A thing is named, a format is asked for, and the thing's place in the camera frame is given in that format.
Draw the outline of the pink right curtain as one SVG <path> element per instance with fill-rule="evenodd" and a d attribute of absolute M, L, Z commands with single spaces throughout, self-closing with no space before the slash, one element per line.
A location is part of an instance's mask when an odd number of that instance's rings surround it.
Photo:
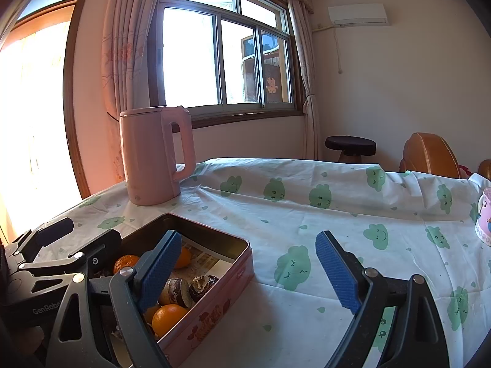
<path fill-rule="evenodd" d="M 305 115 L 303 156 L 305 159 L 319 160 L 320 125 L 315 94 L 315 54 L 309 12 L 305 2 L 301 0 L 288 0 L 288 8 L 305 90 L 305 102 L 302 105 Z"/>

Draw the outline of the dark round stool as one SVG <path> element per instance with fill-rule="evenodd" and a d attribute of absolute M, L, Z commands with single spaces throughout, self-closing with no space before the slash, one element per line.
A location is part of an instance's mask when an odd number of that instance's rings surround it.
<path fill-rule="evenodd" d="M 338 162 L 345 164 L 361 164 L 364 157 L 376 153 L 374 141 L 356 136 L 329 136 L 325 139 L 325 147 L 339 151 Z"/>

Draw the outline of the white cloud-print tablecloth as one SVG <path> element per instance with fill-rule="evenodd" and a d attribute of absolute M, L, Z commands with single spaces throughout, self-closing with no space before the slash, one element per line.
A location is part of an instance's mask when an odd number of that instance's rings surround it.
<path fill-rule="evenodd" d="M 187 367 L 323 367 L 345 334 L 342 307 L 315 253 L 328 230 L 383 275 L 422 275 L 439 310 L 453 367 L 490 329 L 490 249 L 475 234 L 489 181 L 286 159 L 211 159 L 162 205 L 132 204 L 115 185 L 68 211 L 74 232 L 41 261 L 67 257 L 105 229 L 128 235 L 173 213 L 246 239 L 255 275 Z"/>

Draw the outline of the small yellowish fruit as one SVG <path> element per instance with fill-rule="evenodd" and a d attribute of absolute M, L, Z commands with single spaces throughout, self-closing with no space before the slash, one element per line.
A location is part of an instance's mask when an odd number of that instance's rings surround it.
<path fill-rule="evenodd" d="M 160 309 L 160 304 L 155 304 L 153 307 L 149 307 L 145 311 L 144 318 L 149 325 L 152 324 L 152 318 L 159 309 Z"/>

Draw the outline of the brown leather chair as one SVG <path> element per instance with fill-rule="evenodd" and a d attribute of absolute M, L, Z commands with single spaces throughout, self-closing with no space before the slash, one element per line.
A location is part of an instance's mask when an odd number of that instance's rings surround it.
<path fill-rule="evenodd" d="M 441 136 L 416 132 L 403 148 L 400 172 L 407 170 L 448 178 L 462 178 L 454 152 Z"/>

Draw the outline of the large wrinkled orange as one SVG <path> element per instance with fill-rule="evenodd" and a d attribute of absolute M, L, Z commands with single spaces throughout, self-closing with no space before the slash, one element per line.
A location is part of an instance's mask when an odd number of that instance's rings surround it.
<path fill-rule="evenodd" d="M 113 265 L 113 273 L 117 274 L 125 267 L 135 267 L 139 259 L 140 258 L 138 256 L 131 254 L 127 254 L 118 258 Z"/>

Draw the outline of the brown layered cake roll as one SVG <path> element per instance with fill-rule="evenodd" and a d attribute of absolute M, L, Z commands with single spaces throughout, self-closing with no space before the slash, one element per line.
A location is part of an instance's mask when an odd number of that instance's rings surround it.
<path fill-rule="evenodd" d="M 192 308 L 195 304 L 191 297 L 188 281 L 183 278 L 169 278 L 158 301 L 161 306 L 176 304 L 186 309 Z"/>

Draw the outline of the pink cartoon cup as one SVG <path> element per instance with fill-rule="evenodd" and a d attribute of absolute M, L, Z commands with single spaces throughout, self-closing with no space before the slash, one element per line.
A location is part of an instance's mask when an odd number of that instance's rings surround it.
<path fill-rule="evenodd" d="M 491 188 L 486 187 L 478 200 L 478 218 L 475 233 L 487 246 L 491 246 Z"/>

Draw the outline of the pink electric kettle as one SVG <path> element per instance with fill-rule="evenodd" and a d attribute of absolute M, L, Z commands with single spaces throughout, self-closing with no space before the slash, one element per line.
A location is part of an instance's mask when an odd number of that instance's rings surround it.
<path fill-rule="evenodd" d="M 156 106 L 120 114 L 122 158 L 129 199 L 139 206 L 163 204 L 180 194 L 195 171 L 191 115 L 182 106 Z M 172 126 L 178 125 L 184 157 L 176 167 Z"/>

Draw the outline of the paper booklet in box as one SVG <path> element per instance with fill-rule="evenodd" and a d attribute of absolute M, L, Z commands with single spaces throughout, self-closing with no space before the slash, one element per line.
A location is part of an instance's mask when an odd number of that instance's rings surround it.
<path fill-rule="evenodd" d="M 191 264 L 183 269 L 173 269 L 171 278 L 184 278 L 188 282 L 202 275 L 213 275 L 221 278 L 235 262 L 234 259 L 216 253 L 184 236 L 181 237 L 181 243 L 182 247 L 191 251 Z"/>

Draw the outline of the white air conditioner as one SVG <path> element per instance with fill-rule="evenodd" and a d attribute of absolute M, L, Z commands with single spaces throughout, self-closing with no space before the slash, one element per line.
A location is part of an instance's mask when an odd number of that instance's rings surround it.
<path fill-rule="evenodd" d="M 328 7 L 332 24 L 336 27 L 387 26 L 389 20 L 382 3 L 358 3 Z"/>

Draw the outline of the brown leather sofa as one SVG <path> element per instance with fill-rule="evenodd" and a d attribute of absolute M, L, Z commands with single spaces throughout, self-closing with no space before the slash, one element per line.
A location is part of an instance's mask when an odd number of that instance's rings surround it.
<path fill-rule="evenodd" d="M 480 163 L 478 173 L 482 177 L 491 180 L 491 159 L 485 159 Z"/>

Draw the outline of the small orange behind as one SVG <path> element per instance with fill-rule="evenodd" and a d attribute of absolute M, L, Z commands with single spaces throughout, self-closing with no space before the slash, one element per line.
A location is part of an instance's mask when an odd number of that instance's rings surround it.
<path fill-rule="evenodd" d="M 191 264 L 191 259 L 191 251 L 188 248 L 183 247 L 180 251 L 180 256 L 176 261 L 174 269 L 178 270 L 188 267 Z"/>

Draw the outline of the orange in middle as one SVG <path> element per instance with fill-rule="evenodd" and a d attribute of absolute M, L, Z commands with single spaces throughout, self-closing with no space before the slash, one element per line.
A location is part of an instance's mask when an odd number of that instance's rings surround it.
<path fill-rule="evenodd" d="M 152 317 L 154 333 L 159 337 L 163 337 L 186 313 L 188 313 L 188 310 L 177 304 L 167 304 L 160 307 Z"/>

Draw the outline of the pink curtain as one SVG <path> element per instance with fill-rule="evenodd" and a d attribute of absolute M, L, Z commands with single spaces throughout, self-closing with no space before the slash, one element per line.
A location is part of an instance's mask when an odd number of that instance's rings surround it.
<path fill-rule="evenodd" d="M 157 0 L 108 0 L 102 33 L 102 95 L 111 176 L 125 179 L 120 114 L 134 108 L 146 41 Z"/>
<path fill-rule="evenodd" d="M 305 2 L 301 0 L 288 0 L 288 8 L 305 90 L 305 102 L 302 105 L 305 115 L 303 156 L 305 159 L 319 160 L 320 125 L 315 94 L 315 54 L 309 12 Z"/>

